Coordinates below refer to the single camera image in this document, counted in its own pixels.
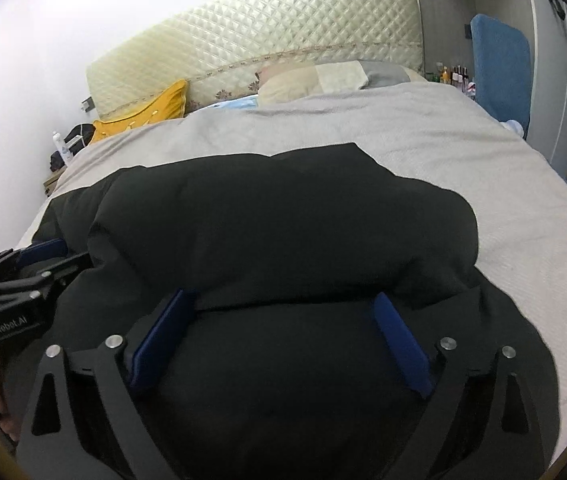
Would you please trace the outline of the black puffer jacket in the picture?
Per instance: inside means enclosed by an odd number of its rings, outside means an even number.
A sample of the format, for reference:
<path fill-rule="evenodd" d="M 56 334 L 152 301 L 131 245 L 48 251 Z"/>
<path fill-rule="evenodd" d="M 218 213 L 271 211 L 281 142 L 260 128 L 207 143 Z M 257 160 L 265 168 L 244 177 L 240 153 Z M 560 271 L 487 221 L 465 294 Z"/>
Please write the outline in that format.
<path fill-rule="evenodd" d="M 6 364 L 10 412 L 24 418 L 48 344 L 92 350 L 181 290 L 134 405 L 184 479 L 386 479 L 425 401 L 373 300 L 501 292 L 466 200 L 354 144 L 118 170 L 52 200 L 34 239 L 57 238 L 91 266 Z"/>

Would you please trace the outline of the wooden nightstand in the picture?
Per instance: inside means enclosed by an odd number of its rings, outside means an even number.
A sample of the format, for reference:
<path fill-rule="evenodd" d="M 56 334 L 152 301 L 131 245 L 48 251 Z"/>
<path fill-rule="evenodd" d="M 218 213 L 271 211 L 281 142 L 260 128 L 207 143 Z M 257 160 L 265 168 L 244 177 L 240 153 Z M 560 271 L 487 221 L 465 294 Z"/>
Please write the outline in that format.
<path fill-rule="evenodd" d="M 54 192 L 56 186 L 58 185 L 59 178 L 62 177 L 62 174 L 64 174 L 65 170 L 66 167 L 61 167 L 60 169 L 53 171 L 52 174 L 50 174 L 50 176 L 46 180 L 44 180 L 44 183 L 42 185 L 44 186 L 45 196 L 50 196 Z"/>

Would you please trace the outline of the white spray bottle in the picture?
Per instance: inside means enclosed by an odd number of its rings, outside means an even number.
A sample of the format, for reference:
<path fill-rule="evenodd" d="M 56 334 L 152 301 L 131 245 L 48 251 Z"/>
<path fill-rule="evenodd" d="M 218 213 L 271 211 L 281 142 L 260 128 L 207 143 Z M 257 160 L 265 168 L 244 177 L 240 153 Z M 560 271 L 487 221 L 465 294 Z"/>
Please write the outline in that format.
<path fill-rule="evenodd" d="M 61 159 L 64 162 L 64 165 L 68 166 L 73 160 L 73 154 L 64 141 L 62 134 L 58 132 L 53 133 L 52 140 L 54 142 L 54 145 L 56 146 L 56 150 L 58 151 Z"/>

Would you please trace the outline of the black bag on nightstand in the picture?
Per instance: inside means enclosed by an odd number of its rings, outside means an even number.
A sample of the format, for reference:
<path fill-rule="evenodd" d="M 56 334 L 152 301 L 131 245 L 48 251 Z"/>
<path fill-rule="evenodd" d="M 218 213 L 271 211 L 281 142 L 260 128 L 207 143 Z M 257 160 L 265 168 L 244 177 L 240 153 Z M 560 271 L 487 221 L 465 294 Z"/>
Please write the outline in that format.
<path fill-rule="evenodd" d="M 94 128 L 93 124 L 79 124 L 63 136 L 64 141 L 73 154 L 73 158 L 89 144 L 95 131 L 96 128 Z M 50 156 L 50 170 L 53 172 L 61 167 L 65 167 L 65 165 L 58 151 L 55 149 Z"/>

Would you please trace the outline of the yellow pillow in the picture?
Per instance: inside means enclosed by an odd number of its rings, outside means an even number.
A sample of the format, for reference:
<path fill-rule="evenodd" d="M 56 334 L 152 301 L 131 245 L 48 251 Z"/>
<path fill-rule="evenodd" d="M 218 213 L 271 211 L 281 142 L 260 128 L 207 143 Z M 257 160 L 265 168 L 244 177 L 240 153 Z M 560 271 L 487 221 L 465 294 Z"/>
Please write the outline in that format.
<path fill-rule="evenodd" d="M 156 98 L 140 103 L 126 113 L 117 114 L 108 120 L 95 120 L 94 133 L 89 144 L 96 144 L 131 129 L 183 118 L 186 113 L 187 92 L 188 81 L 179 79 Z"/>

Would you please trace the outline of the grey bed sheet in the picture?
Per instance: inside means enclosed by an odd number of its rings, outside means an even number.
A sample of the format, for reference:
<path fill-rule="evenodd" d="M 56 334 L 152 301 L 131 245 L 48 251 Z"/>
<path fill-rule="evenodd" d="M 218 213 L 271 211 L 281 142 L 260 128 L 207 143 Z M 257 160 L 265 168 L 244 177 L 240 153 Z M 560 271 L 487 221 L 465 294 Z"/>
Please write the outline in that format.
<path fill-rule="evenodd" d="M 210 155 L 274 155 L 353 142 L 388 170 L 455 191 L 477 216 L 477 265 L 515 300 L 555 360 L 567 448 L 567 184 L 547 160 L 443 84 L 310 96 L 234 110 L 206 108 L 84 148 L 56 186 L 85 188 L 112 172 Z"/>

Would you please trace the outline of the light blue cloth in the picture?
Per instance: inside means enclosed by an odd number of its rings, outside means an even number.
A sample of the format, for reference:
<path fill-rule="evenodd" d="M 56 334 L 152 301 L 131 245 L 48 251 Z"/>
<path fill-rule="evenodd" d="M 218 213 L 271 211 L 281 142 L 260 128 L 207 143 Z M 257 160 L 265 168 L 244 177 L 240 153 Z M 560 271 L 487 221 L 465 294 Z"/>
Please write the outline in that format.
<path fill-rule="evenodd" d="M 251 110 L 258 107 L 258 96 L 244 96 L 243 98 L 220 101 L 202 107 L 201 110 Z"/>

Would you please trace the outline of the cream quilted headboard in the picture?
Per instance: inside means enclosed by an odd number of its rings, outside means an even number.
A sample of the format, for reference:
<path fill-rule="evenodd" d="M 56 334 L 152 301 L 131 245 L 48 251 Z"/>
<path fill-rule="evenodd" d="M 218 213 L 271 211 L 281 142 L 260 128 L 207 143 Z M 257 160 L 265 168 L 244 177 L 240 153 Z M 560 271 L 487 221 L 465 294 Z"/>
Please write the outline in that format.
<path fill-rule="evenodd" d="M 112 120 L 187 82 L 187 112 L 249 96 L 278 63 L 382 61 L 423 70 L 418 0 L 221 0 L 158 23 L 86 69 Z"/>

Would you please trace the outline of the beige grey patchwork pillow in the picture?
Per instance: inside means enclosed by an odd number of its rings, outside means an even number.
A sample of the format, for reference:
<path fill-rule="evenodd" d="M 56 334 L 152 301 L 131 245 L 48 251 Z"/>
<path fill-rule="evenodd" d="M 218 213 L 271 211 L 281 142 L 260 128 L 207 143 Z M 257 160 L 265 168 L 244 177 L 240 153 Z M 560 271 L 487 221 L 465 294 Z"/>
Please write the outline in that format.
<path fill-rule="evenodd" d="M 427 81 L 415 70 L 380 61 L 274 64 L 262 68 L 256 76 L 259 105 Z"/>

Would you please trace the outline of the bottles on side shelf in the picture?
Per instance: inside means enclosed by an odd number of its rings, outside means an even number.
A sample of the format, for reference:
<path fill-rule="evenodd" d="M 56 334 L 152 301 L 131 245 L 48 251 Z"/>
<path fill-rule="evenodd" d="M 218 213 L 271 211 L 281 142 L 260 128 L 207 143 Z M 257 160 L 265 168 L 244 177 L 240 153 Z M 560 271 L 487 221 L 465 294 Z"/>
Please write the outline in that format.
<path fill-rule="evenodd" d="M 461 91 L 465 96 L 474 100 L 477 96 L 477 85 L 470 77 L 467 66 L 448 66 L 442 62 L 436 62 L 433 70 L 425 73 L 425 79 L 439 84 L 448 84 Z"/>

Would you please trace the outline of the grey white wardrobe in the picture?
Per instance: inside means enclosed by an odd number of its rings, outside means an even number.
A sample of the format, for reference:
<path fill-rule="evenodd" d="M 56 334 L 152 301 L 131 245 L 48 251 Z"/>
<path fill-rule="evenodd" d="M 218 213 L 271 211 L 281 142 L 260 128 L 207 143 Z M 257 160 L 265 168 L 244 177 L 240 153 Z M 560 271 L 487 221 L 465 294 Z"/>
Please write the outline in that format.
<path fill-rule="evenodd" d="M 423 69 L 459 68 L 477 103 L 567 177 L 567 0 L 418 0 Z"/>

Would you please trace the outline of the wall socket left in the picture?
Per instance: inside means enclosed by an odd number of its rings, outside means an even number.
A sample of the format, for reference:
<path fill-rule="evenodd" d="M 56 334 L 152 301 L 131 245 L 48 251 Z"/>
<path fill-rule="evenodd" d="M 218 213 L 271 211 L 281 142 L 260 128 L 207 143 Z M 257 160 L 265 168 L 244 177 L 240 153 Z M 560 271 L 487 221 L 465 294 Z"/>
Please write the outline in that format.
<path fill-rule="evenodd" d="M 96 105 L 94 105 L 94 101 L 93 98 L 91 96 L 88 96 L 87 99 L 84 99 L 84 101 L 82 101 L 82 110 L 86 113 L 91 112 L 92 110 L 94 110 L 96 108 Z"/>

